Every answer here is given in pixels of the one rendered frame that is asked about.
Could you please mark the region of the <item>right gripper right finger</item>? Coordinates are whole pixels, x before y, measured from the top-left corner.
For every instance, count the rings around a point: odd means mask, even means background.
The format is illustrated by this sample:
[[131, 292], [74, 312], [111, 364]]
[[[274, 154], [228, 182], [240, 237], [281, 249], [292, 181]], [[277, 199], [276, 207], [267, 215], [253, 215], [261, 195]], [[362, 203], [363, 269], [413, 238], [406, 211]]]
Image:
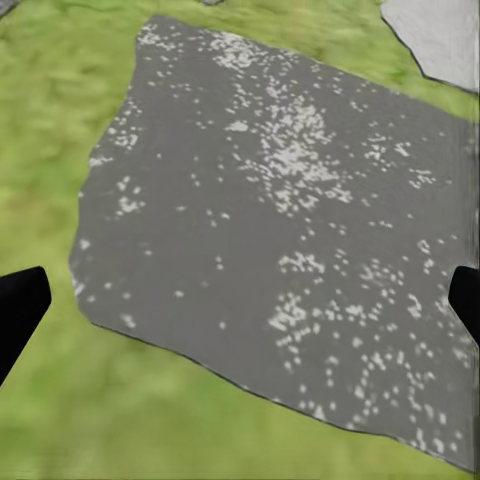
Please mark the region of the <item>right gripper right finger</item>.
[[480, 347], [480, 269], [457, 266], [448, 300]]

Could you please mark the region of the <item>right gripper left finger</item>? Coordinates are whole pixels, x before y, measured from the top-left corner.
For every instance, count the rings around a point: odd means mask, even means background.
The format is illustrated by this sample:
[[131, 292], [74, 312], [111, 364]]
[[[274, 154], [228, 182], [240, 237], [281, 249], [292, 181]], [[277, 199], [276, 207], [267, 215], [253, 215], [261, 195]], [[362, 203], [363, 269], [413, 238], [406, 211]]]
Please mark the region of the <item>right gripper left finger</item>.
[[0, 386], [52, 304], [49, 286], [38, 266], [0, 276]]

